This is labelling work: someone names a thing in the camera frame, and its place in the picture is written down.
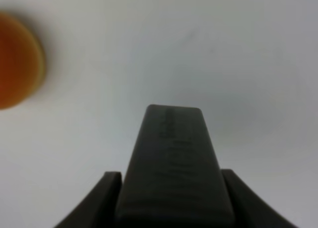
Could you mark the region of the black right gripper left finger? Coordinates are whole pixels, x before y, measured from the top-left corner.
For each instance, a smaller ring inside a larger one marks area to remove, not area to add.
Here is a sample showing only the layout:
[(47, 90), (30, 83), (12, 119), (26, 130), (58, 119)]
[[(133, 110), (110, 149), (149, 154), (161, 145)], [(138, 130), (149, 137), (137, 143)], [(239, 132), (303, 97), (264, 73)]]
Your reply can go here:
[(106, 172), (89, 194), (57, 228), (112, 228), (114, 211), (122, 186), (120, 172)]

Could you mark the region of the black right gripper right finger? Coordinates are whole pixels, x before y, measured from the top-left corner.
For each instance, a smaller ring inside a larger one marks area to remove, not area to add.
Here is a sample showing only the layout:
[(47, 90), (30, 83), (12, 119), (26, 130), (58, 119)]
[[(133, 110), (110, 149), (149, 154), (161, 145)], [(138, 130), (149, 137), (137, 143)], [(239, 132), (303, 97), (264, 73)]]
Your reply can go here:
[(236, 217), (236, 228), (294, 228), (231, 169), (221, 170)]

